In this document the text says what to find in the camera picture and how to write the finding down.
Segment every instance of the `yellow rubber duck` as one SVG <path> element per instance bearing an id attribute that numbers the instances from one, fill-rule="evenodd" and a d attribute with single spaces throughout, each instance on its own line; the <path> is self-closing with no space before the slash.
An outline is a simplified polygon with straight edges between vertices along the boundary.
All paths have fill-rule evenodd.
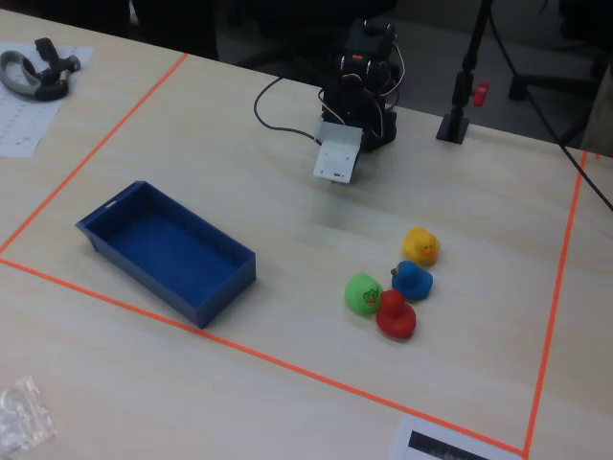
<path id="1" fill-rule="evenodd" d="M 404 237 L 402 252 L 407 259 L 419 265 L 431 265 L 437 261 L 441 244 L 423 227 L 414 227 Z"/>

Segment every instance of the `blue rubber duck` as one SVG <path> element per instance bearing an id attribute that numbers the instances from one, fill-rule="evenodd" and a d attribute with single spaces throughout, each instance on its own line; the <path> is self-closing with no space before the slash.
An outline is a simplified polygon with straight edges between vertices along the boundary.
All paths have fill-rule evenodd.
<path id="1" fill-rule="evenodd" d="M 404 261 L 392 270 L 392 288 L 407 300 L 423 300 L 430 293 L 432 275 L 411 261 Z"/>

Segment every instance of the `rubber duck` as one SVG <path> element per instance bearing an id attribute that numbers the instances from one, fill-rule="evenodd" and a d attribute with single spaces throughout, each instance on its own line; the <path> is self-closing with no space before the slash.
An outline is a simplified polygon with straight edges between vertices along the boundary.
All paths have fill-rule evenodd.
<path id="1" fill-rule="evenodd" d="M 392 269 L 392 288 L 407 300 L 423 300 L 430 293 L 432 275 L 411 261 L 403 261 Z"/>
<path id="2" fill-rule="evenodd" d="M 366 273 L 358 273 L 345 287 L 345 300 L 358 314 L 371 314 L 381 305 L 381 285 Z"/>
<path id="3" fill-rule="evenodd" d="M 386 290 L 381 294 L 381 308 L 376 313 L 376 324 L 390 337 L 409 338 L 415 330 L 417 317 L 400 292 Z"/>
<path id="4" fill-rule="evenodd" d="M 441 244 L 439 240 L 423 227 L 409 230 L 402 243 L 402 252 L 406 258 L 419 265 L 431 265 L 439 257 Z"/>

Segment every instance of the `paper sheet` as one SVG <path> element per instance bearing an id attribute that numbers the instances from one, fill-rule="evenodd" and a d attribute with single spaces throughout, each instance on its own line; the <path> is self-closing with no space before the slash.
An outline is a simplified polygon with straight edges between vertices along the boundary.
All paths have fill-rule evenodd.
<path id="1" fill-rule="evenodd" d="M 70 76 L 72 92 L 72 85 L 89 62 L 94 49 L 89 46 L 56 48 L 60 58 L 75 55 L 80 60 L 81 70 Z M 32 62 L 36 72 L 49 67 L 34 44 L 0 42 L 0 54 L 5 51 L 17 51 L 24 55 Z M 19 65 L 10 65 L 7 72 L 12 79 L 27 82 Z M 49 103 L 21 99 L 0 83 L 0 156 L 30 158 L 62 104 L 64 99 Z"/>
<path id="2" fill-rule="evenodd" d="M 400 421 L 390 460 L 521 460 L 519 455 L 411 415 Z"/>

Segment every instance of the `plastic bag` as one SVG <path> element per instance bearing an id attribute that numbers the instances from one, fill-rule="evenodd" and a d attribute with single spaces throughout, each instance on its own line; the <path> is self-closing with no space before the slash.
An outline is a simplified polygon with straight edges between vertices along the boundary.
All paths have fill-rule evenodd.
<path id="1" fill-rule="evenodd" d="M 51 438 L 56 431 L 32 377 L 0 395 L 0 459 Z"/>

